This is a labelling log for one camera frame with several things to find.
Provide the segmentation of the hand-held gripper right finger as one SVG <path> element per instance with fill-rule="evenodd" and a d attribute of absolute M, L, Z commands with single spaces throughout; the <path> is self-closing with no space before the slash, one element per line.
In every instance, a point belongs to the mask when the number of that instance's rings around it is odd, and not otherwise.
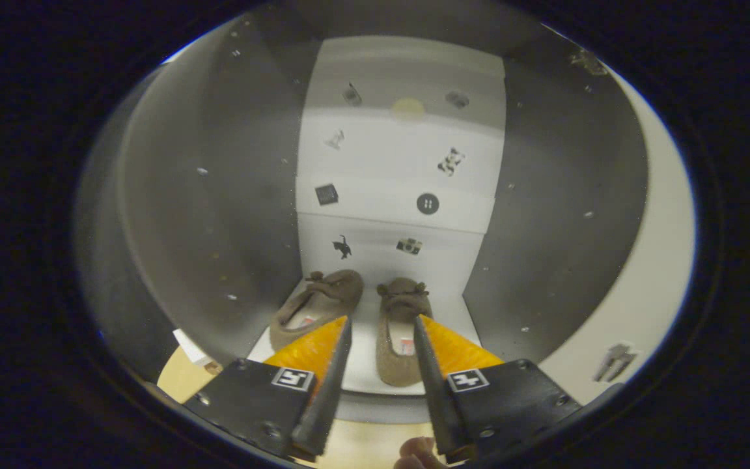
<path fill-rule="evenodd" d="M 538 365 L 504 362 L 426 315 L 414 344 L 437 450 L 449 461 L 521 450 L 581 405 Z"/>

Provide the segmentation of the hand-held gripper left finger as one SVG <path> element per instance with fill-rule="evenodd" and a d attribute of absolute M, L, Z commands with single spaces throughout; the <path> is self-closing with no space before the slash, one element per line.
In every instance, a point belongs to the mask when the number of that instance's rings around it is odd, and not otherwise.
<path fill-rule="evenodd" d="M 324 454 L 351 344 L 352 323 L 339 317 L 263 362 L 235 360 L 184 406 L 273 456 L 314 461 Z"/>

